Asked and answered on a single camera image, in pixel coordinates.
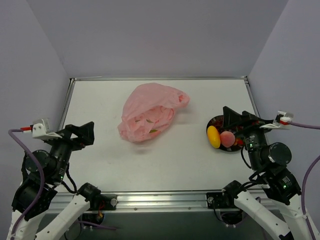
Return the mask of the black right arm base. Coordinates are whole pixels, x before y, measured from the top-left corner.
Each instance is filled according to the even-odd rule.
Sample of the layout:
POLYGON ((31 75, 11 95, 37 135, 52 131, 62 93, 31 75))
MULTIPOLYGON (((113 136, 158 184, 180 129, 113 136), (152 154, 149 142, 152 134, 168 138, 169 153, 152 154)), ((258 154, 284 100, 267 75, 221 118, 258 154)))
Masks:
POLYGON ((227 226, 238 225, 244 220, 243 211, 234 205, 233 200, 228 199, 220 192, 206 193, 207 208, 213 210, 213 214, 219 222, 227 226))

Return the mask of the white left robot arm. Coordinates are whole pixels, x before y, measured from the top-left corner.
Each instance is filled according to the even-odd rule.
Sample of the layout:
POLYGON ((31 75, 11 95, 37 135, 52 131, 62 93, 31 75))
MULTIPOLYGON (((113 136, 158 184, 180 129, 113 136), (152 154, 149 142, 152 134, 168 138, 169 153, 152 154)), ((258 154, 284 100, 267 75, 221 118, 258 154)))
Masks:
POLYGON ((58 240, 68 228, 87 210, 95 210, 101 203, 101 191, 90 183, 72 191, 71 202, 43 230, 39 225, 46 215, 56 188, 64 185, 69 176, 69 161, 72 152, 80 151, 95 141, 94 122, 81 126, 68 124, 54 132, 47 119, 33 122, 29 127, 8 130, 8 134, 23 149, 22 183, 12 201, 12 219, 7 239, 9 240, 58 240), (51 146, 50 152, 32 152, 15 135, 31 133, 34 139, 51 146))

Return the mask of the pink plastic bag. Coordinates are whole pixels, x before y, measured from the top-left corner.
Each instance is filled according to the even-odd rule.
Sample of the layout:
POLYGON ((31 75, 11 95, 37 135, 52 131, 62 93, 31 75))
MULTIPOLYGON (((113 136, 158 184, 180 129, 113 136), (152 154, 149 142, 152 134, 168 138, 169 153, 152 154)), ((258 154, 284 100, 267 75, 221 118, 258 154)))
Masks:
POLYGON ((141 84, 123 106, 117 127, 119 135, 132 143, 154 139, 170 127, 176 111, 189 102, 190 97, 177 88, 159 83, 141 84))

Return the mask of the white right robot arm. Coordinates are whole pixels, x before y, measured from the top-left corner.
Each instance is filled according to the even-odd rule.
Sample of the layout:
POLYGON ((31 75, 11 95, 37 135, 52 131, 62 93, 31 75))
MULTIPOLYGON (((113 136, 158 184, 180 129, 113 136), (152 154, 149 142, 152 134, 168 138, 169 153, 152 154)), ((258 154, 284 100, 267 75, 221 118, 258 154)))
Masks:
POLYGON ((235 206, 254 219, 274 240, 318 240, 315 226, 305 203, 306 173, 302 185, 288 170, 291 150, 281 142, 268 144, 265 134, 274 129, 287 130, 294 125, 293 114, 278 111, 275 119, 262 119, 247 111, 237 113, 223 107, 224 130, 235 130, 248 152, 253 174, 248 183, 232 181, 222 189, 222 200, 235 206), (249 192, 250 187, 261 187, 278 208, 283 220, 278 219, 249 192))

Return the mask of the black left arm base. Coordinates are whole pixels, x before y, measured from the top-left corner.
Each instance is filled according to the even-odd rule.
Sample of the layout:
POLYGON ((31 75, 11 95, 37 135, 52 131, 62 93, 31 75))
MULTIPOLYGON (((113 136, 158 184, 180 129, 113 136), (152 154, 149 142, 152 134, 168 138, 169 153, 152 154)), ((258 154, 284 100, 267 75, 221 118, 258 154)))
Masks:
POLYGON ((118 204, 118 196, 116 194, 102 194, 102 191, 96 186, 85 183, 77 193, 90 203, 88 211, 80 217, 80 220, 100 225, 104 218, 104 211, 115 211, 118 204))

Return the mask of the pink fake peach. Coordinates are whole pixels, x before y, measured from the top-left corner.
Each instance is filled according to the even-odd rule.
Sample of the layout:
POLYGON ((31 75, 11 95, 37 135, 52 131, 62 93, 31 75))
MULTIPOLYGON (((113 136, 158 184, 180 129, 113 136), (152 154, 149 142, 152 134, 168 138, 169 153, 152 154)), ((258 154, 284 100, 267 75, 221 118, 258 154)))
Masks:
POLYGON ((236 141, 235 135, 230 131, 223 131, 220 134, 220 143, 225 148, 231 147, 236 141))

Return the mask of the red fake cherry tomatoes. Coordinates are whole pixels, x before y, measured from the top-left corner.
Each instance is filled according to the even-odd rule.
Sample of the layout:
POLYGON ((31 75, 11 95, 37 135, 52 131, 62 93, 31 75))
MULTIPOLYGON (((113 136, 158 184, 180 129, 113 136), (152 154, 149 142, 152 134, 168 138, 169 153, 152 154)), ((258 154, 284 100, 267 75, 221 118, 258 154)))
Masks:
POLYGON ((233 147, 242 147, 244 145, 244 141, 241 137, 236 137, 233 143, 233 147))

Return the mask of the dark red fake grapes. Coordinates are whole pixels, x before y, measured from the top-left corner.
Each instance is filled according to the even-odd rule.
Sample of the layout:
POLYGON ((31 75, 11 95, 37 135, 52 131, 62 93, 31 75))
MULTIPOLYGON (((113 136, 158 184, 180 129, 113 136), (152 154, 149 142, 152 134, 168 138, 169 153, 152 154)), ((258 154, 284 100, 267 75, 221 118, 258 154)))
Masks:
POLYGON ((210 125, 214 126, 219 133, 222 133, 224 131, 236 133, 238 131, 238 129, 236 127, 232 127, 232 128, 228 128, 228 129, 223 128, 223 123, 224 123, 224 116, 223 115, 218 115, 210 120, 210 125))

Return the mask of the yellow fake mango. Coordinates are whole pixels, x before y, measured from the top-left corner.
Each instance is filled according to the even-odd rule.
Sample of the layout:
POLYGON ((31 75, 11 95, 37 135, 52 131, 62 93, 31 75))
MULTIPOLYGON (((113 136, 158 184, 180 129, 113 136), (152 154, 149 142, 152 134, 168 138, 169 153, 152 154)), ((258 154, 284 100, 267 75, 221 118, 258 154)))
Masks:
POLYGON ((209 126, 206 130, 206 135, 210 145, 215 149, 219 149, 221 146, 221 139, 220 139, 220 133, 217 130, 217 128, 212 125, 209 126))

